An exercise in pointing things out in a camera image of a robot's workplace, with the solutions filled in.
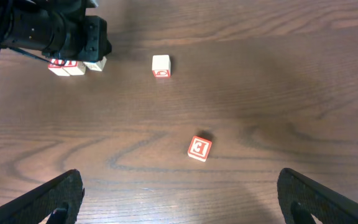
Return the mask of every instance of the wooden surface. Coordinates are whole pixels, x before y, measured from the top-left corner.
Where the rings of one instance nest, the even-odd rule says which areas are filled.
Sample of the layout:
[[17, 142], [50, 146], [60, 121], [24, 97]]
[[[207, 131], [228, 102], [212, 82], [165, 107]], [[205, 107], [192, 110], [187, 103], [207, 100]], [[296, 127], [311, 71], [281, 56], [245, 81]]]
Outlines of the wooden surface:
[[[0, 57], [0, 205], [68, 169], [78, 223], [283, 223], [280, 170], [358, 202], [358, 0], [102, 0], [104, 72]], [[156, 80], [151, 58], [169, 54]], [[208, 160], [187, 156], [200, 130]]]

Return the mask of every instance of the brown wood tabletop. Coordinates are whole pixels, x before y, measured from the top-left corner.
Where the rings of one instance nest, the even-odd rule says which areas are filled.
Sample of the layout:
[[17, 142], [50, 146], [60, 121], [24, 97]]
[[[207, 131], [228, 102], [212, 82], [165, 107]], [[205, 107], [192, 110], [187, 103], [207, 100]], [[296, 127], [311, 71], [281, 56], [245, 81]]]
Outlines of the brown wood tabletop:
[[[0, 206], [69, 169], [78, 223], [284, 223], [277, 178], [358, 202], [358, 0], [102, 0], [103, 72], [0, 56]], [[169, 54], [156, 80], [152, 56]], [[199, 131], [207, 161], [189, 158]]]

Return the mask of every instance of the wooden table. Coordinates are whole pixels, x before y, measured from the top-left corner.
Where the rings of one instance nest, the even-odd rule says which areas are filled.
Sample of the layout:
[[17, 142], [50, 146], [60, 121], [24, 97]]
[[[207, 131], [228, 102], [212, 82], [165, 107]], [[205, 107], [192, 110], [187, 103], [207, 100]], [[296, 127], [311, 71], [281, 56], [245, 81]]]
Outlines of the wooden table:
[[[104, 0], [103, 72], [0, 56], [0, 205], [68, 169], [78, 223], [283, 223], [284, 167], [358, 202], [358, 0]], [[151, 58], [171, 55], [156, 80]], [[192, 137], [214, 135], [203, 163]]]

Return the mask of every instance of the cube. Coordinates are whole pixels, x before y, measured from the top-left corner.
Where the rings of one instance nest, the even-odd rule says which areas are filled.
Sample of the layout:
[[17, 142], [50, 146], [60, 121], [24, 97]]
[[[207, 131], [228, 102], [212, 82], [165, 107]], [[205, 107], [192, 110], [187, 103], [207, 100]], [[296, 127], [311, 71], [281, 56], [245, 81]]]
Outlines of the cube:
[[[61, 65], [61, 64], [64, 62], [64, 60], [51, 59], [50, 62]], [[62, 66], [54, 65], [54, 64], [52, 64], [52, 63], [50, 63], [50, 64], [48, 65], [48, 68], [49, 68], [49, 70], [51, 70], [54, 74], [56, 74], [56, 75], [58, 75], [58, 76], [70, 76], [70, 74], [67, 73], [67, 72], [63, 69]]]
[[86, 66], [83, 62], [69, 60], [63, 69], [70, 75], [85, 75]]
[[154, 55], [152, 70], [155, 78], [171, 77], [171, 61], [169, 55]]
[[194, 136], [187, 154], [194, 159], [205, 162], [211, 149], [212, 142], [198, 136]]
[[101, 61], [98, 62], [84, 62], [84, 64], [88, 67], [88, 69], [92, 71], [102, 72], [104, 65], [106, 64], [107, 58], [103, 57]]

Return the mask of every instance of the white block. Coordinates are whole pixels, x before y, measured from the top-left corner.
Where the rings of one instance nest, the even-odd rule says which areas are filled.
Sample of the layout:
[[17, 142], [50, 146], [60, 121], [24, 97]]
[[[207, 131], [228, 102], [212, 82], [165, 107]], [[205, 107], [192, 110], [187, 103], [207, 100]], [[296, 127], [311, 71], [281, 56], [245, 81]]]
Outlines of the white block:
[[[57, 59], [51, 59], [52, 63], [56, 63], [56, 64], [62, 64], [64, 62], [64, 60], [57, 60]], [[49, 70], [51, 70], [54, 74], [58, 75], [58, 76], [70, 76], [69, 73], [67, 73], [62, 66], [58, 66], [58, 65], [54, 65], [54, 64], [49, 64], [48, 65]]]
[[83, 62], [67, 61], [63, 69], [70, 75], [85, 75], [86, 66]]
[[84, 64], [88, 67], [88, 69], [92, 71], [102, 72], [104, 65], [106, 64], [107, 58], [103, 57], [101, 61], [98, 62], [84, 62]]
[[154, 55], [152, 70], [155, 78], [171, 77], [171, 60], [169, 55]]

